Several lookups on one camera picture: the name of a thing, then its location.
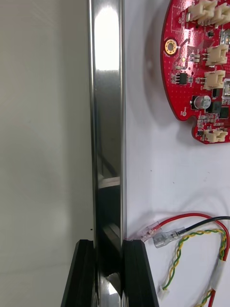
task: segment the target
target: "black wire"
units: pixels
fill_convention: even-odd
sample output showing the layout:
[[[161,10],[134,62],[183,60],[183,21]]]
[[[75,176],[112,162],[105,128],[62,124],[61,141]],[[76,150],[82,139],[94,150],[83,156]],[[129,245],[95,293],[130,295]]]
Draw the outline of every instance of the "black wire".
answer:
[[[205,225],[205,224],[208,224],[208,223],[211,223],[211,222],[215,222],[215,221],[220,221],[220,220],[230,220],[230,216],[217,216],[217,217],[212,217],[211,219],[207,219],[207,220],[203,220],[197,224],[194,224],[188,228],[186,228],[184,230],[184,232],[188,232],[188,231],[191,231],[195,228],[198,228],[199,226],[202,226],[202,225]]]

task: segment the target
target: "red wire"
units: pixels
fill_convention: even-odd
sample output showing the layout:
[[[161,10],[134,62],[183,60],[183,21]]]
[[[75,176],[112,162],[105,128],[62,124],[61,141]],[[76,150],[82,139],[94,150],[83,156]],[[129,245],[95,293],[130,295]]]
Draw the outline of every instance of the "red wire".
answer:
[[[170,222],[173,222],[173,221],[176,221],[176,220],[179,220],[179,219],[183,219],[185,217],[194,217],[194,216],[204,217],[205,219],[212,218],[212,216],[207,215],[207,214],[203,214],[203,213],[184,213],[184,214],[181,214],[181,215],[177,215],[177,216],[171,217],[171,218],[169,218],[169,219],[159,223],[159,226],[162,227],[162,226],[164,226],[164,225],[166,225],[166,224],[168,224]],[[229,253],[229,248],[230,248],[230,235],[229,235],[229,231],[228,231],[227,227],[222,222],[220,222],[220,221],[215,221],[215,222],[217,224],[219,224],[224,229],[224,231],[226,233],[227,242],[226,242],[226,248],[225,248],[224,257],[223,257],[223,260],[226,261],[228,253]],[[208,303],[208,307],[212,307],[215,295],[216,295],[216,291],[212,290],[211,297],[210,297],[210,300],[209,300],[209,303]]]
[[[212,292],[211,292],[211,297],[210,297],[210,300],[209,300],[209,303],[208,303],[208,307],[212,307],[213,302],[214,302],[215,295],[216,295],[216,291],[215,291],[215,290],[212,290]]]

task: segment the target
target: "wire connector plug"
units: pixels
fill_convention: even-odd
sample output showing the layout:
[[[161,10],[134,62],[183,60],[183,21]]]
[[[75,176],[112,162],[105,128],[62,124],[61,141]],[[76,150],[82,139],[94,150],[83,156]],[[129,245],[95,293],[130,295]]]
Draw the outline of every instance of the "wire connector plug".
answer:
[[[161,230],[161,227],[158,222],[144,228],[143,230],[138,231],[132,237],[129,238],[130,241],[132,240],[141,240],[142,242],[146,242],[147,240],[151,239],[153,236],[156,235],[158,231]]]
[[[170,242],[178,240],[186,233],[186,229],[178,228],[169,232],[161,232],[153,237],[153,242],[156,248],[161,248],[168,245]]]
[[[163,289],[162,286],[159,287],[159,291],[157,293],[159,300],[164,300],[168,295],[169,295],[169,290],[168,289]]]

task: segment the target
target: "clear insulation sleeve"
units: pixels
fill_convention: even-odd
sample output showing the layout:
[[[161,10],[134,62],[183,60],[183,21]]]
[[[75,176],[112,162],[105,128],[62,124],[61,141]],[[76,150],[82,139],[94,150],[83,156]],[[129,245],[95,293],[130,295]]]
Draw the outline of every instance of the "clear insulation sleeve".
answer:
[[[146,242],[147,240],[153,238],[157,232],[161,230],[161,227],[158,222],[138,231],[134,235],[132,235],[130,238],[131,240],[141,240],[142,242]]]

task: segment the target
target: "yellow-green wire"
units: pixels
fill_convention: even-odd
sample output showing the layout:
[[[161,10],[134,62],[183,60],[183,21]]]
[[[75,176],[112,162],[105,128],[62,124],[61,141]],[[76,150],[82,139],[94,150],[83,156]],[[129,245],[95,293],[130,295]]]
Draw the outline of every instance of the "yellow-green wire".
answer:
[[[212,289],[206,293],[206,297],[203,299],[202,303],[196,305],[195,307],[203,307],[206,304],[207,300],[211,297],[211,294],[212,294]]]
[[[182,237],[182,239],[179,241],[178,243],[178,248],[177,248],[177,251],[176,251],[176,260],[173,262],[173,265],[172,267],[170,268],[170,271],[169,271],[169,280],[167,282],[167,284],[163,287],[163,290],[167,290],[167,288],[169,287],[170,283],[172,282],[173,278],[174,278],[174,275],[175,275],[175,268],[178,266],[179,264],[179,260],[180,260],[180,257],[181,257],[181,248],[183,247],[184,245],[184,242],[187,241],[189,238],[191,237],[194,237],[194,236],[202,236],[202,235],[209,235],[211,233],[221,233],[222,234],[222,238],[221,238],[221,246],[220,246],[220,249],[219,249],[219,258],[221,260],[223,260],[223,257],[224,257],[224,250],[225,250],[225,247],[226,247],[226,233],[224,230],[222,229],[208,229],[208,230],[198,230],[196,232],[192,232],[188,235],[185,235]],[[200,305],[197,305],[196,307],[203,307],[207,300],[209,299],[210,297],[210,293],[207,293],[207,296],[204,298],[204,300],[202,301],[202,303]]]

